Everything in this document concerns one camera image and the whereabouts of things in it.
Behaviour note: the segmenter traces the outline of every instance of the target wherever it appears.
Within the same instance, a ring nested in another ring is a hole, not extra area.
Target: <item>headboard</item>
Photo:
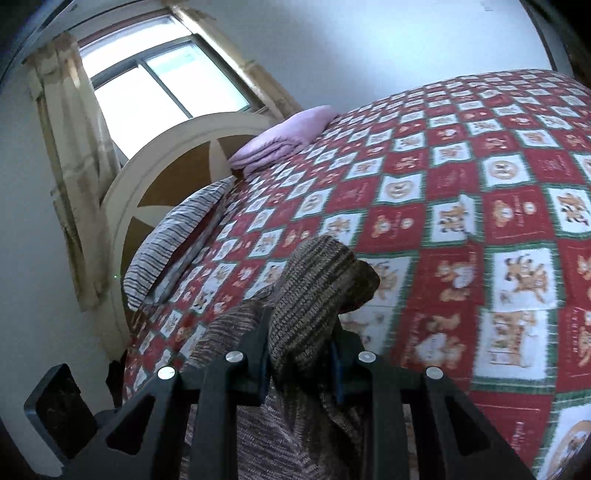
[[[130,312],[122,279],[144,239],[173,207],[210,183],[232,174],[228,158],[272,126],[255,113],[213,113],[162,133],[130,159],[103,201],[111,233],[111,279],[99,307],[97,331],[112,359],[129,342]]]

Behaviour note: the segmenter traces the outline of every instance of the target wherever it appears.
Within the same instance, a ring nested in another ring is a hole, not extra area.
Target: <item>window frame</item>
[[[160,17],[170,17],[173,20],[177,21],[177,19],[171,15],[170,13],[166,13],[163,15],[158,15],[156,17],[152,17],[150,19],[143,18],[142,20],[147,22],[150,20],[154,20]],[[131,26],[136,26],[142,23],[142,21],[138,23],[134,23],[132,25],[126,25],[126,27],[121,28],[120,30],[112,31],[108,35],[101,36],[96,38],[95,41],[101,40],[106,36],[116,34],[118,31],[125,30]],[[100,73],[94,75],[90,81],[95,90],[102,87],[103,85],[109,83],[111,80],[117,78],[124,73],[133,70],[134,68],[142,67],[144,68],[148,74],[156,81],[160,88],[170,97],[170,99],[180,108],[180,110],[185,114],[187,119],[193,118],[193,115],[187,110],[187,108],[181,103],[181,101],[170,91],[170,89],[164,84],[164,82],[158,77],[155,71],[153,71],[147,61],[154,57],[159,56],[170,50],[175,50],[180,48],[183,45],[193,44],[199,50],[201,50],[213,63],[214,65],[230,80],[231,84],[234,85],[236,90],[240,92],[240,94],[246,99],[248,105],[242,108],[241,112],[257,112],[260,109],[264,108],[264,104],[261,102],[260,98],[258,98],[254,92],[246,85],[246,83],[240,78],[240,76],[221,58],[221,56],[213,49],[210,45],[199,35],[197,34],[190,34],[186,37],[177,38],[175,40],[170,40],[168,42],[162,43],[160,45],[156,45],[155,47],[148,48],[144,51],[141,51],[131,57],[127,57],[125,60],[121,60],[120,62],[108,67],[107,69],[103,70]]]

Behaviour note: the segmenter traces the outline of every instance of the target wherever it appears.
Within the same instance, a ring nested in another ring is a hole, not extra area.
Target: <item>bedspread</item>
[[[126,394],[328,233],[381,278],[344,327],[394,364],[439,366],[555,477],[591,432],[590,94],[555,72],[497,72],[337,117],[235,187],[171,300],[143,308]]]

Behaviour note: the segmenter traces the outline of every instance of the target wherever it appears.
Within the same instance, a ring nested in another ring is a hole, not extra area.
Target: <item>window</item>
[[[127,158],[189,118],[262,106],[216,52],[169,15],[106,35],[81,55]]]

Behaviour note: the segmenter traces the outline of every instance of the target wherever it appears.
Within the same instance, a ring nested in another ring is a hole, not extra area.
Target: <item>window pane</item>
[[[143,68],[130,70],[96,90],[113,141],[127,158],[187,116]]]
[[[82,63],[92,78],[141,51],[186,37],[191,32],[172,17],[158,17],[107,35],[81,50]]]
[[[248,101],[195,44],[148,60],[148,65],[193,116],[236,112]]]

